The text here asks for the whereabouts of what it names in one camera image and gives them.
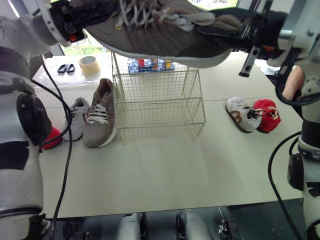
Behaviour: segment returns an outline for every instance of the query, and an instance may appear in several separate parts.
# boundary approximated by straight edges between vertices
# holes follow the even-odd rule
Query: white table
[[[302,120],[276,99],[274,86],[257,67],[250,78],[238,76],[245,58],[234,53],[224,63],[200,70],[207,123],[195,141],[151,139],[123,145],[116,138],[100,149],[75,142],[59,217],[276,201],[267,174],[268,160],[280,141],[301,129]],[[71,105],[80,96],[90,102],[95,89],[87,85],[61,90]],[[59,102],[41,89],[36,92],[52,124],[61,129],[64,113]],[[233,96],[249,104],[271,98],[280,110],[281,124],[270,134],[240,132],[225,111],[226,100]],[[287,182],[289,145],[279,150],[272,171],[285,200],[302,196]],[[40,155],[43,211],[48,218],[58,201],[67,153],[68,143],[64,142]]]

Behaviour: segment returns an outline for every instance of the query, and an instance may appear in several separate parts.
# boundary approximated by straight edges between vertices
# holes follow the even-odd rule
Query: white sneaker
[[[90,111],[90,105],[83,97],[79,97],[75,100],[75,103],[69,107],[72,113],[72,124],[71,124],[71,133],[72,141],[79,140],[85,130],[86,121]],[[68,125],[67,120],[65,120],[63,129],[66,129]],[[62,137],[66,141],[70,141],[69,133],[66,132]]]
[[[259,111],[250,107],[241,97],[231,97],[225,109],[238,129],[247,134],[256,130],[262,121]]]

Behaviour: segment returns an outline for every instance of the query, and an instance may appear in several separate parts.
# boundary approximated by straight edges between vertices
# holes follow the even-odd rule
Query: brown sneaker
[[[91,0],[71,0],[74,7]],[[231,49],[215,44],[195,26],[239,31],[232,15],[215,18],[187,0],[118,0],[119,8],[105,22],[86,29],[111,51],[134,59],[160,58],[207,68],[220,64]]]
[[[113,83],[103,78],[93,95],[83,143],[88,148],[101,148],[109,144],[116,134]]]

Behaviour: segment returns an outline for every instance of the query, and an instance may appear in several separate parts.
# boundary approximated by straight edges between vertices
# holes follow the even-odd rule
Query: scissors
[[[64,74],[65,72],[67,72],[68,74],[74,74],[75,71],[76,67],[73,64],[63,64],[57,70],[59,74]]]

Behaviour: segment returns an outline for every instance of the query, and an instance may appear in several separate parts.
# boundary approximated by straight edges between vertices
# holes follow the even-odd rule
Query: wire rack
[[[122,142],[180,135],[195,140],[206,123],[199,69],[146,59],[152,67],[132,71],[132,62],[112,53],[115,120]]]

